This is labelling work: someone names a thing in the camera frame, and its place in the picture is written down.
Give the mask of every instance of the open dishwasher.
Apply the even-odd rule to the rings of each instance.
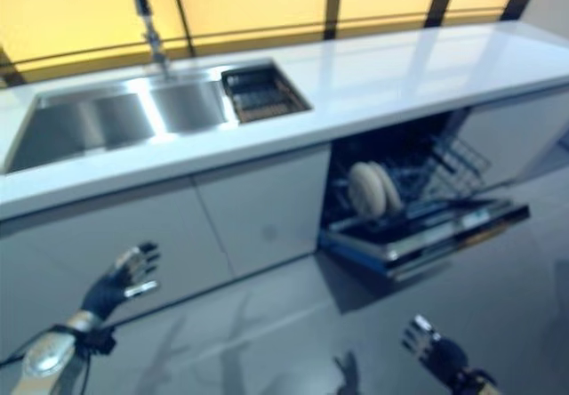
[[[460,136],[469,110],[333,144],[319,246],[395,280],[527,219],[485,174],[492,157]]]

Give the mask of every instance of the gray floor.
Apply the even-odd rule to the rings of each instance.
[[[569,169],[510,194],[530,221],[399,289],[317,254],[124,326],[87,392],[329,394],[351,351],[363,394],[447,393],[399,344],[421,313],[505,393],[569,393]]]

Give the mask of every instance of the robotic arm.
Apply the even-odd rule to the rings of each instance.
[[[406,328],[402,343],[453,395],[500,395],[494,379],[484,370],[470,368],[462,348],[421,315]]]
[[[78,312],[65,325],[42,335],[23,359],[22,376],[13,395],[68,395],[88,363],[92,347],[109,353],[110,332],[100,326],[121,303],[158,288],[147,275],[156,269],[157,245],[144,243],[121,254],[89,289]]]

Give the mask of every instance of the cabinet door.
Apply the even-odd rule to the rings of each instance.
[[[474,107],[458,132],[491,166],[486,186],[518,179],[569,127],[569,88]]]
[[[237,275],[314,251],[329,159],[325,144],[196,176]]]
[[[228,261],[189,178],[86,200],[0,227],[2,357],[76,310],[116,257],[144,240],[162,257],[161,288],[122,305],[111,320],[180,299],[231,278]]]

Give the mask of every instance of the stainless steel sink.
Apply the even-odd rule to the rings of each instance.
[[[270,60],[43,94],[8,173],[307,109]]]

